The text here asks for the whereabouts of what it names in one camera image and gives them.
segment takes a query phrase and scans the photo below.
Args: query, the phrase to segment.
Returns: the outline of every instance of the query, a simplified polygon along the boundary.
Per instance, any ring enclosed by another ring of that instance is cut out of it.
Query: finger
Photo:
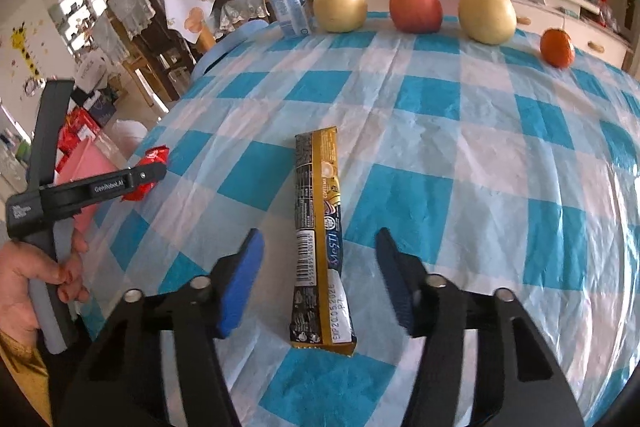
[[[80,254],[78,252],[71,252],[71,255],[66,260],[66,263],[63,266],[67,271],[67,277],[65,279],[66,284],[69,284],[76,279],[81,279],[82,258],[80,257]]]
[[[40,279],[50,284],[60,284],[65,281],[66,270],[40,248],[17,241],[10,241],[4,247],[8,256],[8,265],[18,275],[27,279]]]
[[[78,300],[84,304],[85,302],[89,302],[90,297],[91,295],[89,295],[89,290],[82,286],[82,288],[80,288],[80,293],[78,293]]]
[[[74,301],[78,298],[78,294],[82,289],[82,278],[75,279],[70,284],[62,284],[58,288],[58,297],[64,303]]]
[[[87,253],[89,250],[89,244],[84,240],[82,234],[76,229],[74,229],[74,232],[71,235],[71,249],[78,253]]]

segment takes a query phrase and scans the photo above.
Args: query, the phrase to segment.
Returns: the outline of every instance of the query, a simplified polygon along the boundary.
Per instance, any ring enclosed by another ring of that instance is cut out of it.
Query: orange
[[[550,28],[540,39],[540,54],[555,68],[568,68],[575,60],[575,48],[567,32]]]

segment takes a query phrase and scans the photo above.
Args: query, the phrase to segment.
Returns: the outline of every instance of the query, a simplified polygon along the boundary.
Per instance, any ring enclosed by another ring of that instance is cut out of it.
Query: apple
[[[405,33],[437,33],[442,26],[440,0],[389,0],[389,15]]]
[[[352,32],[367,18],[367,0],[314,0],[314,15],[324,31]]]
[[[503,44],[516,33],[511,0],[460,0],[458,18],[463,31],[482,44]]]

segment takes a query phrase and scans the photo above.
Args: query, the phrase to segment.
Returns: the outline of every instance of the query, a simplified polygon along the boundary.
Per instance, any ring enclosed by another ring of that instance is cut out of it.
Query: blue cloth
[[[375,261],[374,233],[389,227],[465,289],[512,288],[595,421],[640,355],[636,81],[584,53],[556,70],[533,34],[471,42],[453,18],[435,35],[400,34],[376,14],[349,34],[281,36],[271,25],[194,83],[132,159],[169,146],[164,181],[99,209],[92,332],[124,290],[171,291],[257,227],[264,264],[242,323],[217,344],[243,424],[400,425],[421,343],[396,323]],[[287,342],[294,136],[331,125],[352,358]],[[175,404],[175,378],[167,386]]]

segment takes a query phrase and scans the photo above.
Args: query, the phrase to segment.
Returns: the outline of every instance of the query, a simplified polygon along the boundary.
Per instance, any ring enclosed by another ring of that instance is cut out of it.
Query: red candy wrapper
[[[167,147],[166,145],[153,147],[153,149],[149,149],[146,151],[145,156],[136,164],[136,166],[148,165],[149,163],[157,162],[164,163],[166,165],[167,158],[169,158],[169,147]],[[142,198],[145,197],[148,191],[150,191],[155,186],[155,182],[140,185],[133,192],[125,194],[122,197],[122,201],[142,201]]]

